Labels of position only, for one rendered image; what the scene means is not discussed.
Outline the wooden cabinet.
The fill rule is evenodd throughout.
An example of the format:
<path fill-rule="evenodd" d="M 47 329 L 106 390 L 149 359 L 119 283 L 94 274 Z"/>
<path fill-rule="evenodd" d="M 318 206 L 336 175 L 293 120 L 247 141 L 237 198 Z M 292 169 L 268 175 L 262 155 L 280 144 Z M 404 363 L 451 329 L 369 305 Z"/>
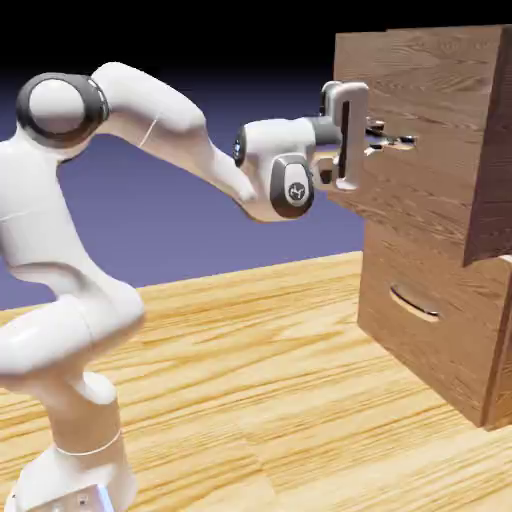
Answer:
<path fill-rule="evenodd" d="M 474 424 L 512 423 L 512 25 L 340 34 L 334 75 L 417 139 L 333 196 L 365 222 L 360 328 Z"/>

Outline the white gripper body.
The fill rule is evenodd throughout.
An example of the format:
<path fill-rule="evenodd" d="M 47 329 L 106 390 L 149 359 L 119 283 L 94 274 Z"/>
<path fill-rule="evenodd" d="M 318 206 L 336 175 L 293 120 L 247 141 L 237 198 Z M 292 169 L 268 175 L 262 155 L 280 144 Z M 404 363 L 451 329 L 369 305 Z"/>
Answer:
<path fill-rule="evenodd" d="M 322 87 L 325 137 L 322 145 L 337 149 L 333 187 L 358 188 L 363 170 L 369 88 L 363 82 L 329 81 Z"/>

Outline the wooden drawer front with handle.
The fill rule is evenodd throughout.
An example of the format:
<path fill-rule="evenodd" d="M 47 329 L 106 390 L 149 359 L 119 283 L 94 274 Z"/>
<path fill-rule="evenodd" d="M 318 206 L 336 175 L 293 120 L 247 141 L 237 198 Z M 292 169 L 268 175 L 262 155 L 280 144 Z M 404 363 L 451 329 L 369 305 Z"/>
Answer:
<path fill-rule="evenodd" d="M 463 266 L 512 253 L 512 25 L 341 34 L 334 75 L 416 139 L 368 157 L 334 201 Z"/>

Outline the shiny metal drawer handle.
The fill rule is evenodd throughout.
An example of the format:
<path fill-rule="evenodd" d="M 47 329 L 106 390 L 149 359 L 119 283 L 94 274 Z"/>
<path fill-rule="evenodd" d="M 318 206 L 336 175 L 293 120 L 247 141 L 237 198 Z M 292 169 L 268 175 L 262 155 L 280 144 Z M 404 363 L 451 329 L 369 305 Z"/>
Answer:
<path fill-rule="evenodd" d="M 408 151 L 416 147 L 416 138 L 410 135 L 394 136 L 382 133 L 370 132 L 365 130 L 365 141 L 367 147 L 370 145 L 381 145 L 383 151 L 385 148 L 391 148 L 399 151 Z"/>

